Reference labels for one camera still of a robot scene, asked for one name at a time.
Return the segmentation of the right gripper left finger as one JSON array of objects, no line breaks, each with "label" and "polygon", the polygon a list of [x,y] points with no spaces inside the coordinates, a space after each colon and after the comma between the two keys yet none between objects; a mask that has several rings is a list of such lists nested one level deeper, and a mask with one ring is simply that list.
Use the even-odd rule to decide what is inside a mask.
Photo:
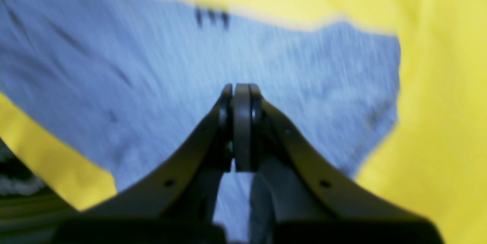
[{"label": "right gripper left finger", "polygon": [[251,92],[226,85],[172,156],[114,198],[59,225],[53,244],[225,244],[213,223],[222,176],[243,154],[251,168]]}]

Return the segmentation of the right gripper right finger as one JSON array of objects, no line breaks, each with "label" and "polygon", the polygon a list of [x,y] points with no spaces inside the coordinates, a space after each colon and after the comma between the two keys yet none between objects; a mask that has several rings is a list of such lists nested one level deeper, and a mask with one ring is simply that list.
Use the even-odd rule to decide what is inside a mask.
[{"label": "right gripper right finger", "polygon": [[364,190],[329,164],[249,85],[249,167],[271,195],[273,244],[443,244],[436,226]]}]

